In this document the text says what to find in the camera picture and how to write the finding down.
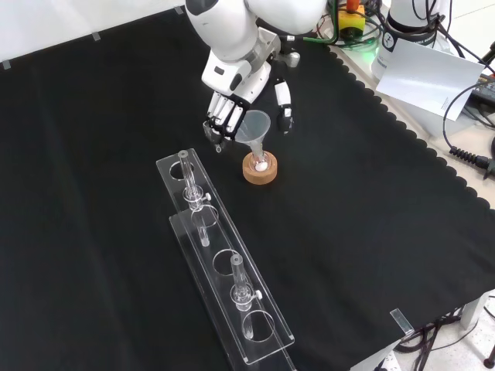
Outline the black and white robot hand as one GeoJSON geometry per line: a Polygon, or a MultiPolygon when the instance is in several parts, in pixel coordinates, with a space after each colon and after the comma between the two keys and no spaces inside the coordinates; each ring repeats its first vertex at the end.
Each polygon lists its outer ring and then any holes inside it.
{"type": "Polygon", "coordinates": [[[285,71],[299,62],[298,53],[271,53],[258,70],[246,61],[227,63],[210,53],[202,81],[213,90],[203,129],[218,152],[233,141],[251,105],[269,81],[278,104],[278,129],[287,134],[293,127],[292,97],[285,71]]]}

